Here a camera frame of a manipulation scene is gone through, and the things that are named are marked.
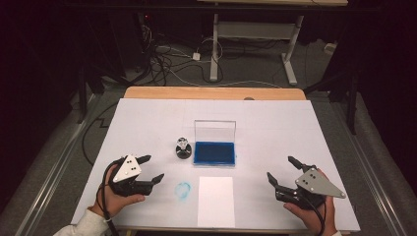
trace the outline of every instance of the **gray carpet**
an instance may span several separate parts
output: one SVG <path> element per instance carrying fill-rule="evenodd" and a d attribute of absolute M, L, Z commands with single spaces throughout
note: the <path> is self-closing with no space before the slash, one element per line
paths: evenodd
<path fill-rule="evenodd" d="M 298 80 L 296 88 L 303 89 L 319 81 L 328 64 L 330 56 L 324 54 L 325 44 L 321 41 L 309 46 L 297 45 L 292 58 L 292 65 Z M 175 45 L 176 49 L 191 55 L 189 48 Z M 278 53 L 284 52 L 285 42 L 279 42 L 271 49 L 261 49 L 247 52 L 238 57 L 241 52 L 225 49 L 220 66 L 223 73 L 221 85 L 233 84 L 231 87 L 265 87 L 273 84 L 282 88 L 290 88 L 286 75 L 282 69 Z M 178 64 L 187 59 L 170 57 L 172 63 Z M 205 78 L 209 77 L 209 64 L 203 66 Z M 184 66 L 172 68 L 179 70 Z M 129 72 L 130 77 L 137 74 Z M 167 86 L 189 86 L 187 83 L 213 86 L 202 80 L 201 69 L 196 66 L 184 68 L 166 79 Z M 88 121 L 84 124 L 81 134 L 76 139 L 74 147 L 68 148 L 68 142 L 73 134 L 81 127 L 77 124 L 79 115 L 77 98 L 74 98 L 73 112 L 62 121 L 61 125 L 50 136 L 39 153 L 31 169 L 0 216 L 0 235 L 15 235 L 30 211 L 42 185 L 53 170 L 54 164 L 60 159 L 64 150 L 69 153 L 66 168 L 58 171 L 59 184 L 51 193 L 51 199 L 45 210 L 39 211 L 39 221 L 29 235 L 52 235 L 72 219 L 78 200 L 89 177 L 91 166 L 87 162 L 82 149 L 83 133 L 102 111 L 124 95 L 124 88 L 115 85 L 104 78 L 106 90 L 103 95 L 92 95 L 89 103 Z M 142 83 L 149 82 L 147 77 Z M 147 86 L 160 86 L 163 81 Z M 349 193 L 351 203 L 361 226 L 361 232 L 353 235 L 412 235 L 416 230 L 417 201 L 392 161 L 387 148 L 381 141 L 378 131 L 370 120 L 366 106 L 360 95 L 358 96 L 356 131 L 352 136 L 344 123 L 345 104 L 330 103 L 326 92 L 312 92 L 308 94 L 312 100 L 320 125 L 323 129 L 328 148 L 334 158 L 337 169 Z M 86 134 L 85 151 L 90 161 L 94 161 L 101 143 L 106 135 L 105 128 L 111 122 L 115 107 L 111 107 L 100 118 L 104 119 L 104 128 L 100 122 L 93 122 Z M 141 235 L 185 235 L 183 233 L 141 232 Z"/>

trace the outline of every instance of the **white paper sheet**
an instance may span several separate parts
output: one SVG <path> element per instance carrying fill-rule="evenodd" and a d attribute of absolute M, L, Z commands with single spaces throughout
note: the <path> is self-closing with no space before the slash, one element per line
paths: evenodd
<path fill-rule="evenodd" d="M 232 177 L 200 177 L 199 227 L 234 228 Z"/>

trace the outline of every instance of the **dark background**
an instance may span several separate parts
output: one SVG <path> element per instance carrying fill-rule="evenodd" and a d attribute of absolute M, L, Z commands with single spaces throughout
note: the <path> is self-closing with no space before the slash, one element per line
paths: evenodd
<path fill-rule="evenodd" d="M 0 173 L 3 180 L 0 210 L 13 196 L 48 136 L 71 111 L 70 100 L 78 89 L 80 67 L 92 63 L 103 69 L 94 72 L 92 77 L 124 73 L 125 64 L 120 58 L 124 48 L 117 45 L 114 37 L 109 37 L 114 33 L 109 27 L 111 16 L 98 14 L 90 18 L 90 24 L 98 29 L 92 34 L 85 18 L 63 11 L 56 3 L 23 0 L 3 1 L 0 5 Z M 359 91 L 369 114 L 392 158 L 416 192 L 412 163 L 417 141 L 414 26 L 417 9 L 412 0 L 349 1 L 351 7 L 382 3 L 381 12 L 368 17 L 338 20 L 326 15 L 306 17 L 299 40 L 309 43 L 320 38 L 334 42 L 342 36 L 324 80 L 346 65 L 357 69 Z M 152 16 L 159 21 L 153 23 L 161 31 L 191 45 L 198 44 L 212 30 L 210 14 L 190 14 L 184 18 L 160 13 Z M 234 17 L 268 20 L 268 16 L 256 14 Z M 290 20 L 293 16 L 283 18 Z M 107 49 L 104 56 L 100 49 L 103 45 L 97 44 L 97 38 Z"/>

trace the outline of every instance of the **white table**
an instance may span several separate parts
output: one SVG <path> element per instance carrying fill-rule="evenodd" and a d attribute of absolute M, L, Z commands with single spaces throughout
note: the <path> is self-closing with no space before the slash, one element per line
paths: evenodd
<path fill-rule="evenodd" d="M 263 5 L 296 5 L 296 6 L 320 6 L 320 7 L 339 7 L 346 6 L 347 0 L 199 0 L 222 3 L 241 3 L 241 4 L 263 4 Z M 297 85 L 297 79 L 291 65 L 291 56 L 297 42 L 304 16 L 298 16 L 295 24 L 266 24 L 249 22 L 220 22 L 218 14 L 214 14 L 212 53 L 210 64 L 210 77 L 213 82 L 217 81 L 218 69 L 218 38 L 219 37 L 243 37 L 243 38 L 264 38 L 264 39 L 289 39 L 286 53 L 281 54 L 281 60 L 288 83 L 292 86 Z"/>
<path fill-rule="evenodd" d="M 228 90 L 228 88 L 206 89 L 216 94 Z M 205 97 L 204 88 L 178 88 L 178 90 L 198 91 L 202 97 Z M 269 93 L 281 91 L 279 88 L 267 90 Z M 192 145 L 194 144 L 195 120 L 236 121 L 237 159 L 234 168 L 196 167 L 193 165 L 192 156 L 185 160 L 176 156 L 175 147 L 178 138 L 185 137 Z M 306 228 L 302 221 L 284 209 L 282 202 L 275 199 L 274 188 L 267 178 L 267 172 L 270 172 L 281 185 L 296 187 L 294 180 L 302 175 L 302 171 L 297 170 L 287 161 L 288 155 L 293 155 L 304 163 L 318 165 L 331 182 L 346 193 L 313 107 L 308 100 L 123 98 L 118 104 L 91 171 L 74 214 L 73 224 L 79 221 L 86 207 L 94 202 L 95 191 L 105 167 L 113 160 L 129 153 L 152 156 L 149 162 L 141 166 L 143 173 L 139 176 L 140 180 L 150 180 L 161 173 L 165 176 L 153 187 L 152 193 L 145 202 L 125 207 L 114 218 L 113 221 L 118 228 L 305 232 Z M 208 194 L 199 188 L 202 177 L 205 181 L 212 177 L 223 177 L 231 180 L 232 184 L 224 185 L 224 191 Z M 182 183 L 191 187 L 185 199 L 179 198 L 175 193 L 176 188 Z M 233 206 L 232 218 L 230 215 L 217 216 L 222 221 L 228 222 L 226 225 L 218 226 L 213 223 L 212 226 L 208 226 L 210 222 L 198 221 L 207 217 L 201 213 L 204 206 L 199 201 L 202 201 L 203 197 L 212 197 L 215 200 L 218 198 L 218 193 L 230 193 L 230 191 L 232 194 L 228 195 L 228 199 L 218 203 L 219 210 L 222 207 Z M 334 199 L 334 203 L 337 228 L 343 233 L 360 230 L 349 198 Z"/>

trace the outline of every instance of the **blue fingerprint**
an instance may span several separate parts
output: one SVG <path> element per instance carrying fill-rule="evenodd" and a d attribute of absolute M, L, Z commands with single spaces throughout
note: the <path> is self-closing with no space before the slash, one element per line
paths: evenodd
<path fill-rule="evenodd" d="M 190 194 L 191 186 L 189 183 L 182 182 L 175 187 L 175 195 L 179 201 L 185 201 Z"/>

